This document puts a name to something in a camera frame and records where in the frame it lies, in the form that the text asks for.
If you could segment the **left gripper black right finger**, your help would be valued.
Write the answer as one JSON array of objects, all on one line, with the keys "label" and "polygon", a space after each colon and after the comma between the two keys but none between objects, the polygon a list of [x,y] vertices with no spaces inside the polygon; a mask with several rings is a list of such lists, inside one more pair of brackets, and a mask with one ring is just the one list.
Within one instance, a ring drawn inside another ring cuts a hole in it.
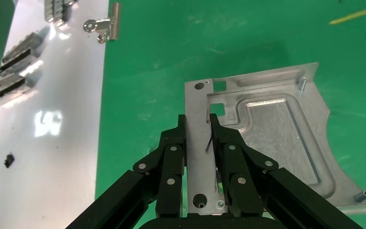
[{"label": "left gripper black right finger", "polygon": [[209,116],[215,161],[233,229],[357,229],[351,218],[272,158],[249,147],[240,132]]}]

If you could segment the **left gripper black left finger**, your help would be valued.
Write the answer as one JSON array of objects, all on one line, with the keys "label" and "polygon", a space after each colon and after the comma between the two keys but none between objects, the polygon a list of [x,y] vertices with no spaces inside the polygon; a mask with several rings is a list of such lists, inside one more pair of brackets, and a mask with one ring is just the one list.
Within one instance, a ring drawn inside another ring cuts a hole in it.
[{"label": "left gripper black left finger", "polygon": [[186,154],[186,117],[161,133],[158,147],[137,161],[69,226],[70,229],[132,229],[149,205],[156,218],[142,229],[166,229],[169,220],[181,221],[182,176]]}]

